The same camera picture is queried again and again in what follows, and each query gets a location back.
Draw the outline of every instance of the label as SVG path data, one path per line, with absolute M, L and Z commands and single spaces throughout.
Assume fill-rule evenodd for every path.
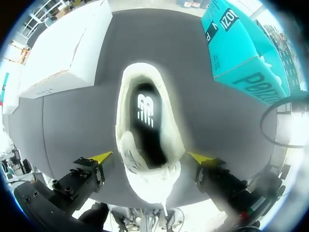
M 239 18 L 234 11 L 231 8 L 228 8 L 220 19 L 220 23 L 225 31 L 228 31 L 238 19 Z
M 130 166 L 132 166 L 132 168 L 135 168 L 136 170 L 139 169 L 140 164 L 135 161 L 130 150 L 125 151 L 125 157 L 127 157 L 130 160 L 131 162 Z
M 208 45 L 210 44 L 213 37 L 216 35 L 217 31 L 218 31 L 218 26 L 212 21 L 205 33 L 205 37 L 206 37 Z
M 154 115 L 154 101 L 152 98 L 149 96 L 145 97 L 143 94 L 139 94 L 137 105 L 140 109 L 140 111 L 137 112 L 137 118 L 153 128 L 154 120 L 150 118 Z
M 234 81 L 233 84 L 249 84 L 245 88 L 245 91 L 267 104 L 278 101 L 281 98 L 278 92 L 272 87 L 271 83 L 264 82 L 264 80 L 265 77 L 260 72 L 257 72 L 253 75 Z

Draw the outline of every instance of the floor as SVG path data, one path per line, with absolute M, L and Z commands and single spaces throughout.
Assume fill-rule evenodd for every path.
M 195 16 L 202 17 L 205 13 L 204 9 L 195 8 L 183 8 L 176 4 L 177 0 L 109 0 L 111 10 L 122 11 L 128 9 L 140 9 L 140 8 L 153 8 L 153 9 L 166 9 L 172 11 L 179 11 Z

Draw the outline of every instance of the bolt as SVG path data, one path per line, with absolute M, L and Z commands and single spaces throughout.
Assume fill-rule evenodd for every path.
M 83 178 L 86 178 L 87 177 L 87 173 L 85 173 L 85 172 L 80 173 L 80 176 L 83 177 Z

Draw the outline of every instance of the black wire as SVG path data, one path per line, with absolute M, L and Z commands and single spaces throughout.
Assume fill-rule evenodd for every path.
M 183 223 L 182 223 L 180 229 L 178 230 L 178 232 L 180 232 L 182 230 L 183 224 L 184 224 L 184 213 L 183 213 L 183 211 L 180 208 L 176 208 L 176 209 L 180 210 L 180 212 L 183 214 Z
M 262 115 L 262 118 L 261 118 L 261 121 L 260 121 L 260 129 L 261 129 L 261 132 L 262 134 L 264 135 L 264 137 L 270 141 L 271 143 L 275 144 L 275 145 L 278 145 L 278 146 L 283 146 L 283 147 L 286 147 L 286 148 L 304 148 L 305 146 L 303 145 L 288 145 L 288 144 L 282 144 L 282 143 L 279 143 L 279 142 L 276 142 L 275 140 L 269 138 L 263 131 L 263 122 L 266 118 L 266 116 L 274 109 L 282 106 L 282 105 L 285 105 L 285 104 L 288 104 L 288 103 L 305 103 L 305 104 L 309 104 L 309 95 L 306 94 L 304 96 L 293 96 L 293 97 L 286 97 L 286 98 L 283 98 L 283 99 L 280 99 L 279 101 L 275 102 L 274 104 L 272 104 Z
M 27 180 L 14 180 L 14 181 L 8 182 L 8 184 L 13 184 L 13 183 L 17 183 L 17 182 L 29 182 L 29 181 L 27 181 Z
M 235 228 L 234 230 L 232 230 L 232 232 L 238 232 L 238 231 L 241 231 L 241 230 L 245 230 L 245 232 L 251 232 L 251 231 L 254 231 L 254 232 L 262 232 L 262 231 L 260 230 L 260 228 L 255 227 L 255 226 L 238 227 L 238 228 Z

